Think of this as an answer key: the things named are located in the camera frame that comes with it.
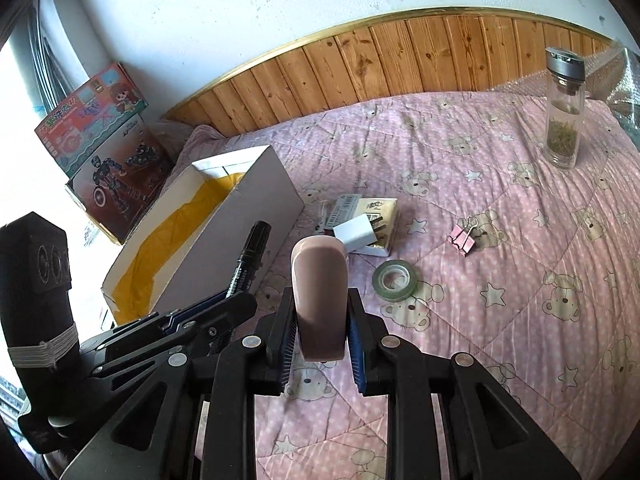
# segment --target glass bottle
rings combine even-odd
[[[570,170],[582,133],[584,59],[563,48],[546,48],[546,139],[544,155],[551,164]]]

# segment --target pink bedspread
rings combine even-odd
[[[383,260],[351,255],[366,310],[424,352],[474,355],[596,479],[640,418],[640,155],[609,109],[589,102],[577,167],[559,171],[540,150],[544,108],[510,94],[431,93],[232,139],[201,126],[175,174],[217,153],[276,149],[306,208],[260,287],[259,316],[290,283],[290,250],[312,233],[319,200],[398,198],[391,257],[414,264],[420,287],[387,303],[371,286]],[[445,239],[469,215],[477,249],[462,258]],[[357,393],[348,360],[297,355],[286,393],[256,399],[255,416],[260,479],[384,478],[386,400]]]

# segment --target cartoon girl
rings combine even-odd
[[[116,109],[121,113],[132,112],[135,109],[136,104],[140,102],[135,92],[124,83],[116,83],[109,90],[111,99],[116,105]]]

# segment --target barcode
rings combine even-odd
[[[326,229],[333,229],[337,225],[345,223],[353,216],[353,212],[358,206],[358,200],[362,198],[359,194],[344,194],[338,197],[335,203],[334,210],[331,211],[329,219],[324,227]]]

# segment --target wooden headboard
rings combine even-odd
[[[545,47],[588,56],[610,40],[555,18],[503,9],[395,12],[345,23],[215,79],[165,116],[227,137],[391,95],[487,90],[545,69]]]

